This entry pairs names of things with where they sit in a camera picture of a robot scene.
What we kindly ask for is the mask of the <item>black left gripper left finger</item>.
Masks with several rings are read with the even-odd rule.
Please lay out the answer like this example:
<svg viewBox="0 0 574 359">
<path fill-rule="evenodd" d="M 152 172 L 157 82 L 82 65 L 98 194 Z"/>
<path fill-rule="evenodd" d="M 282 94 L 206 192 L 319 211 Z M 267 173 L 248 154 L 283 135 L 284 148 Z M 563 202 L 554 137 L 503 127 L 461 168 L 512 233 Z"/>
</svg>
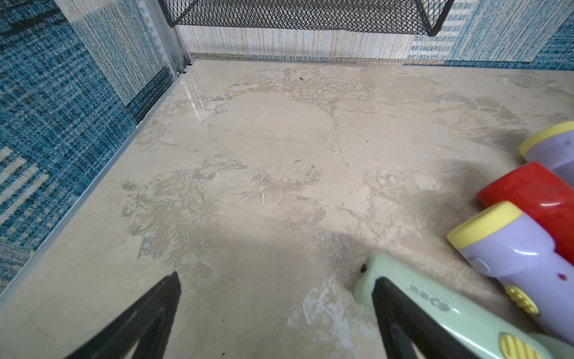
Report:
<svg viewBox="0 0 574 359">
<path fill-rule="evenodd" d="M 181 294 L 173 272 L 67 357 L 163 358 Z"/>
</svg>

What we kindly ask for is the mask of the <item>purple flashlight yellow rim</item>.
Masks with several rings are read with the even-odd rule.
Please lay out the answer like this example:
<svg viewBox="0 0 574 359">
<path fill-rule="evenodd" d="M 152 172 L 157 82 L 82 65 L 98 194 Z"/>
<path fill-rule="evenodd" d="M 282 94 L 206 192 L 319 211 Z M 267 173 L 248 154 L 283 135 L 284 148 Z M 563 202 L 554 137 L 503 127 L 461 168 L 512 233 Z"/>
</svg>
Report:
<svg viewBox="0 0 574 359">
<path fill-rule="evenodd" d="M 547 334 L 573 343 L 573 265 L 533 218 L 502 201 L 457 226 L 447 239 L 477 272 L 499 281 Z"/>
</svg>

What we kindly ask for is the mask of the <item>mint green flashlight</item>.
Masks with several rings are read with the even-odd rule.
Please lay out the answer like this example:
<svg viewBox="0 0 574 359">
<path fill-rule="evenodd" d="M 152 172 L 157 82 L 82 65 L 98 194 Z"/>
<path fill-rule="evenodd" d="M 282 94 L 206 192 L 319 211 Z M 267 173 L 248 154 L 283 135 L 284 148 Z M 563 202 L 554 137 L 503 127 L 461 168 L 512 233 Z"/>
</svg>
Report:
<svg viewBox="0 0 574 359">
<path fill-rule="evenodd" d="M 527 334 L 472 300 L 408 265 L 373 253 L 360 268 L 354 297 L 375 314 L 372 292 L 388 278 L 475 358 L 572 358 L 573 346 L 544 334 Z"/>
</svg>

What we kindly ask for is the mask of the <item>all red flashlight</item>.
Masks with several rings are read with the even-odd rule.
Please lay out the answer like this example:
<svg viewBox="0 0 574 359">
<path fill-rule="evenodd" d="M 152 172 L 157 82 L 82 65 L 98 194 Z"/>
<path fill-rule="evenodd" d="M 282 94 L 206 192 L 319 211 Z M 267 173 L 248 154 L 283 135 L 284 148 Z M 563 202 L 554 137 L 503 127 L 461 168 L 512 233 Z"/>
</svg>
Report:
<svg viewBox="0 0 574 359">
<path fill-rule="evenodd" d="M 573 263 L 573 188 L 537 162 L 524 165 L 476 195 L 485 207 L 509 201 L 554 239 L 556 252 Z"/>
</svg>

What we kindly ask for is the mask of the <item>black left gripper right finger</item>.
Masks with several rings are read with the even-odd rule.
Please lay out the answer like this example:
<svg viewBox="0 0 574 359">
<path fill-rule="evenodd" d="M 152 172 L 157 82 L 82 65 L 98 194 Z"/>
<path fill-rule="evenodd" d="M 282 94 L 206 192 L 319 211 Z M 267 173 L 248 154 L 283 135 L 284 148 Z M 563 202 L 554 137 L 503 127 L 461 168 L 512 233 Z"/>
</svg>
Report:
<svg viewBox="0 0 574 359">
<path fill-rule="evenodd" d="M 476 357 L 388 278 L 375 281 L 372 301 L 388 358 Z"/>
</svg>

